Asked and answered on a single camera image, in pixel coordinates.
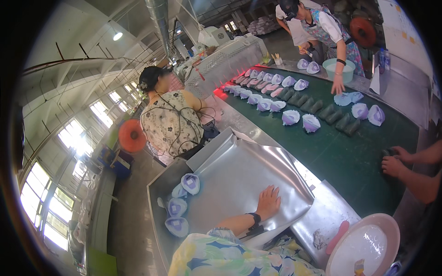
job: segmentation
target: aluminum foil sheet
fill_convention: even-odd
[[[268,185],[280,188],[281,208],[261,222],[266,231],[299,219],[314,201],[286,150],[238,139],[230,128],[187,164],[201,182],[200,192],[187,201],[191,233],[206,233],[223,219],[256,211],[259,193]]]

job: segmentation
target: blue bin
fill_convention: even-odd
[[[331,80],[333,80],[333,78],[335,77],[336,66],[332,66],[332,68],[333,68],[332,70],[327,69],[327,66],[329,66],[331,64],[336,64],[336,60],[337,60],[337,58],[331,58],[331,59],[326,60],[322,63],[322,67],[324,67],[325,71],[327,71],[327,75]],[[344,83],[349,83],[353,79],[353,72],[356,69],[356,65],[350,60],[345,60],[345,62],[347,63],[348,66],[351,67],[351,70],[342,71],[342,79],[343,79]]]

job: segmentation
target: hand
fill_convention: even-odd
[[[281,205],[281,197],[278,197],[279,188],[274,185],[268,186],[259,194],[258,207],[255,214],[261,217],[261,221],[273,217]]]
[[[382,169],[384,174],[399,177],[404,170],[407,170],[407,167],[399,159],[393,156],[386,156],[382,160]]]
[[[307,55],[308,54],[308,52],[307,52],[307,49],[310,47],[310,44],[308,43],[308,42],[304,42],[304,43],[302,43],[301,45],[299,45],[299,53],[301,54],[301,55]]]
[[[408,151],[406,151],[403,147],[396,146],[392,147],[392,149],[399,153],[398,155],[394,156],[395,158],[405,163],[413,163],[413,156],[409,154]]]
[[[345,91],[345,86],[344,86],[344,82],[342,79],[342,75],[335,74],[331,90],[332,90],[331,91],[332,94],[334,94],[336,91],[336,95],[342,94],[342,91]]]

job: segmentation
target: ceiling light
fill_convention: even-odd
[[[114,36],[114,41],[119,40],[123,36],[123,33],[116,33]]]

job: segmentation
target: black wristband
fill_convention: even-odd
[[[259,223],[261,222],[261,216],[256,214],[256,213],[247,213],[248,215],[252,215],[253,219],[255,221],[255,224],[249,228],[249,231],[252,231],[253,229],[255,229],[256,227],[258,227]]]
[[[342,63],[344,66],[347,65],[347,62],[345,62],[345,61],[343,61],[343,60],[340,60],[340,59],[336,59],[336,62],[340,62],[340,63]]]

